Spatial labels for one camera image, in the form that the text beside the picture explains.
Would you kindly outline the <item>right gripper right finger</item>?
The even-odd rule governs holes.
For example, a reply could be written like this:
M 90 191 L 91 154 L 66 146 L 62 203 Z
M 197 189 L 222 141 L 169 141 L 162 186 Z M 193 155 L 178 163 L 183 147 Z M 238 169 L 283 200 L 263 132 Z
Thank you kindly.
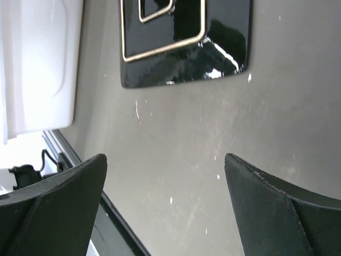
M 226 154 L 224 169 L 245 255 L 340 255 L 340 200 L 235 154 Z

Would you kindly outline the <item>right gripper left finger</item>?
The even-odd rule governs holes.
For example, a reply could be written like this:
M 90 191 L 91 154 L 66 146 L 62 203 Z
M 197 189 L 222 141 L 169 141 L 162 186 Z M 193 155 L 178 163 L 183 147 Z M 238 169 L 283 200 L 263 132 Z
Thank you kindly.
M 97 154 L 1 196 L 1 255 L 86 255 L 107 174 Z

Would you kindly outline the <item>black square plate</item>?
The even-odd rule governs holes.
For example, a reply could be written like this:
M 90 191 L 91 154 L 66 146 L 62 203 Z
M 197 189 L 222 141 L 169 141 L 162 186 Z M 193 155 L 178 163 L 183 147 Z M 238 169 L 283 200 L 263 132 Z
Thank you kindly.
M 251 0 L 119 1 L 123 88 L 224 78 L 247 70 Z

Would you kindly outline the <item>white plastic bin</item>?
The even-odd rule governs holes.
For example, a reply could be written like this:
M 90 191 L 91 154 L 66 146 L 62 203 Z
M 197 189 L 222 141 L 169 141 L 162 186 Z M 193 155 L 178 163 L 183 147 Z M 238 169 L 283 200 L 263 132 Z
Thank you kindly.
M 1 144 L 74 119 L 82 1 L 1 1 Z

